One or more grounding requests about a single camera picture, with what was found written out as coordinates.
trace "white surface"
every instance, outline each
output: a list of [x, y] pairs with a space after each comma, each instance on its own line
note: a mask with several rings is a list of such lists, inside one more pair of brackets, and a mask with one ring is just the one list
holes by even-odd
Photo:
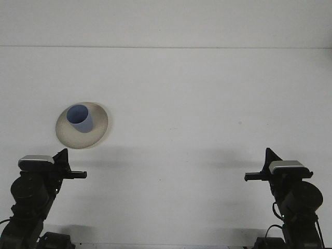
[[332, 47], [330, 0], [0, 0], [0, 45]]
[[46, 224], [75, 242], [252, 245], [269, 225], [265, 147], [315, 172], [332, 244], [331, 49], [0, 48], [0, 217], [17, 161], [54, 155], [61, 112], [103, 104], [112, 129], [69, 150], [73, 170]]

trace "black cable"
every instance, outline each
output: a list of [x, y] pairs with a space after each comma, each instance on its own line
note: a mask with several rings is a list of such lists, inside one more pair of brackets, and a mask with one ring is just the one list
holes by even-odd
[[276, 202], [274, 202], [274, 203], [272, 204], [272, 211], [273, 211], [274, 215], [275, 215], [278, 219], [284, 221], [284, 219], [283, 219], [283, 218], [282, 218], [282, 217], [276, 212], [274, 205], [276, 205]]
[[2, 222], [0, 222], [0, 224], [4, 223], [4, 222], [9, 222], [10, 219], [4, 219]]
[[272, 227], [278, 227], [278, 228], [282, 229], [282, 226], [279, 226], [279, 225], [277, 225], [277, 224], [273, 224], [273, 225], [271, 225], [271, 226], [268, 228], [268, 230], [266, 231], [266, 233], [265, 233], [265, 238], [264, 238], [265, 243], [266, 243], [266, 237], [268, 236], [268, 232], [269, 232], [269, 230], [270, 230]]
[[320, 237], [321, 237], [322, 247], [323, 247], [323, 249], [325, 249], [320, 223], [318, 222], [318, 220], [316, 221], [316, 223], [317, 223], [317, 227], [318, 227], [318, 233], [320, 234]]

